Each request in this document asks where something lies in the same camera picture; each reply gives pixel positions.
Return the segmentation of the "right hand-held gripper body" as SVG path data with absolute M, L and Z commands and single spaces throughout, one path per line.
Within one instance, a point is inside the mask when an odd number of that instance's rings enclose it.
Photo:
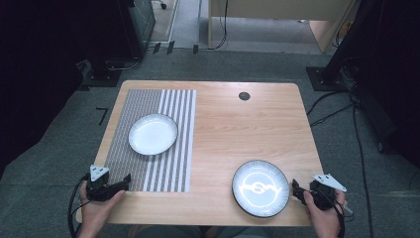
M 321 210 L 328 210 L 334 206 L 336 190 L 347 191 L 347 188 L 330 174 L 314 175 L 313 178 L 309 187 L 316 206 Z

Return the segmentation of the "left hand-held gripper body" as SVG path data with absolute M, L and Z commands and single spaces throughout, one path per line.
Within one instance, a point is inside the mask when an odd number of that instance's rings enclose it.
M 105 201 L 112 197 L 108 185 L 109 169 L 91 165 L 87 181 L 86 193 L 89 200 Z

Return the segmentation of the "white plate with dark rim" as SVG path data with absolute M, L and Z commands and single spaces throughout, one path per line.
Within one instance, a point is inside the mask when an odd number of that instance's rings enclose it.
M 238 205 L 252 216 L 273 217 L 287 205 L 289 183 L 274 164 L 253 160 L 242 164 L 234 173 L 232 192 Z
M 173 119 L 157 113 L 136 121 L 129 131 L 128 141 L 136 153 L 154 156 L 168 150 L 177 135 L 178 128 Z

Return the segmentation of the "person's right hand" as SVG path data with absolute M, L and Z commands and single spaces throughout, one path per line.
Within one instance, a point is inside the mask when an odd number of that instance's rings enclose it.
M 340 219 L 337 211 L 334 208 L 329 210 L 319 209 L 315 205 L 313 196 L 309 191 L 304 192 L 304 198 L 306 201 L 307 213 L 316 235 L 317 232 L 321 230 L 335 230 L 339 231 L 340 233 Z

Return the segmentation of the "person's left hand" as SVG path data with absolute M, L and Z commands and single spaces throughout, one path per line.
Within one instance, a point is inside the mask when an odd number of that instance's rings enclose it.
M 87 201 L 87 193 L 85 188 L 79 191 L 82 207 L 82 230 L 88 231 L 101 231 L 106 224 L 114 206 L 125 196 L 119 200 L 106 200 L 106 201 Z

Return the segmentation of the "grey white striped placemat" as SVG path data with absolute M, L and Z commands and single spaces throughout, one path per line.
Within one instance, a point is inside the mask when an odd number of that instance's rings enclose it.
M 186 192 L 189 190 L 194 134 L 196 92 L 187 89 L 131 89 L 125 99 L 105 166 L 109 182 L 130 176 L 131 191 Z M 130 145 L 135 124 L 149 115 L 173 120 L 174 137 L 153 134 L 152 147 L 167 140 L 162 153 L 142 155 Z

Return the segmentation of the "black stand base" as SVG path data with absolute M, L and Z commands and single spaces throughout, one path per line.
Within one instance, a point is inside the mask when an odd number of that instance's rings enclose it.
M 88 60 L 80 62 L 77 68 L 83 76 L 82 87 L 116 87 L 121 75 L 121 70 L 97 73 Z
M 347 91 L 341 76 L 326 67 L 307 66 L 306 72 L 315 91 Z

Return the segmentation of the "black curtain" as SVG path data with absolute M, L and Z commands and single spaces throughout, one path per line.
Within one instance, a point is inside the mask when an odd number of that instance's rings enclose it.
M 0 0 L 0 178 L 43 138 L 91 60 L 96 0 Z
M 343 68 L 384 148 L 420 168 L 420 0 L 362 0 L 322 78 Z

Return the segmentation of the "dark equipment cabinet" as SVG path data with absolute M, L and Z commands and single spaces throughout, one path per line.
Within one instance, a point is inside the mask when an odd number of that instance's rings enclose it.
M 117 4 L 127 57 L 141 59 L 156 24 L 152 0 L 117 0 Z

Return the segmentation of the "light wooden desk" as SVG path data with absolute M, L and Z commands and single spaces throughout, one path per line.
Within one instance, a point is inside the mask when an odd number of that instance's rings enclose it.
M 308 20 L 321 53 L 326 53 L 361 0 L 208 0 L 208 47 L 216 17 Z

